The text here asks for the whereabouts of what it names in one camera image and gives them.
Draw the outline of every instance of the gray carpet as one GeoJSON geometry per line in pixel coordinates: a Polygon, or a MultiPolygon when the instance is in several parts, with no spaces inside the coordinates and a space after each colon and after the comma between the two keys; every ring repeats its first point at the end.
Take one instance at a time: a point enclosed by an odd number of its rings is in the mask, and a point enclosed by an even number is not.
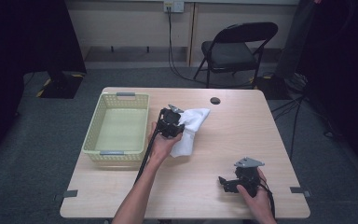
{"type": "MultiPolygon", "coordinates": [[[[192,77],[194,68],[178,68],[192,77]]],[[[0,146],[0,223],[100,223],[102,219],[65,219],[56,195],[66,191],[90,119],[104,87],[203,88],[170,68],[89,70],[75,99],[41,99],[45,73],[27,75],[20,115],[0,146]]],[[[212,83],[244,83],[248,76],[214,77],[212,83]]],[[[268,101],[271,109],[287,101],[268,101]]],[[[295,110],[276,123],[289,150],[295,110]]],[[[298,115],[293,165],[311,194],[310,217],[279,223],[358,223],[358,162],[345,141],[324,136],[324,120],[305,102],[298,115]]]]}

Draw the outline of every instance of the chair backrest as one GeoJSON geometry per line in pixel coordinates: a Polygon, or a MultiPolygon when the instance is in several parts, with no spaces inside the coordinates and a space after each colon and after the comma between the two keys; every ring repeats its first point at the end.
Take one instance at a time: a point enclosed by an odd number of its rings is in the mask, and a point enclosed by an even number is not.
{"type": "Polygon", "coordinates": [[[278,26],[270,21],[249,22],[228,26],[214,38],[214,43],[240,43],[265,40],[266,44],[278,32],[278,26]]]}

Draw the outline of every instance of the electrical outlet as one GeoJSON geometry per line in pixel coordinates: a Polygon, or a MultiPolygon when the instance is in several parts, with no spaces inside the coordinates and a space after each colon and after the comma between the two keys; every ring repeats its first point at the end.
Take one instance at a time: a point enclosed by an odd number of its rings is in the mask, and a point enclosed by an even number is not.
{"type": "Polygon", "coordinates": [[[163,2],[164,12],[168,12],[167,7],[171,9],[171,13],[183,13],[185,11],[185,2],[166,0],[163,2]]]}
{"type": "Polygon", "coordinates": [[[167,8],[170,8],[171,12],[173,12],[173,1],[164,1],[162,3],[162,8],[163,8],[164,12],[168,12],[167,8]]]}
{"type": "Polygon", "coordinates": [[[174,12],[183,13],[184,10],[185,10],[185,2],[181,2],[181,1],[173,2],[174,12]]]}

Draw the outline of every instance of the black folding chair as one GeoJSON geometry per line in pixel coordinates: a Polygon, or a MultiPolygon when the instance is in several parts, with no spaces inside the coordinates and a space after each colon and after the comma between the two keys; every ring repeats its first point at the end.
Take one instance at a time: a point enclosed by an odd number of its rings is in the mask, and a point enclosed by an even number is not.
{"type": "Polygon", "coordinates": [[[273,22],[250,22],[228,26],[217,34],[213,41],[202,43],[204,59],[193,79],[199,71],[207,71],[206,88],[209,88],[210,74],[255,70],[252,88],[255,87],[258,69],[263,50],[270,39],[278,32],[278,26],[273,22]],[[262,41],[261,45],[251,51],[245,43],[262,41]]]}

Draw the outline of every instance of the yellow plastic basket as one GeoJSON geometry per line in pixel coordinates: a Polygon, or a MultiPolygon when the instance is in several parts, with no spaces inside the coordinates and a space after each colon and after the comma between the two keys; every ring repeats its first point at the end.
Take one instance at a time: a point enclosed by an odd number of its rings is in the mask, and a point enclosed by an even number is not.
{"type": "Polygon", "coordinates": [[[145,155],[149,95],[103,92],[82,151],[96,162],[140,165],[145,155]]]}

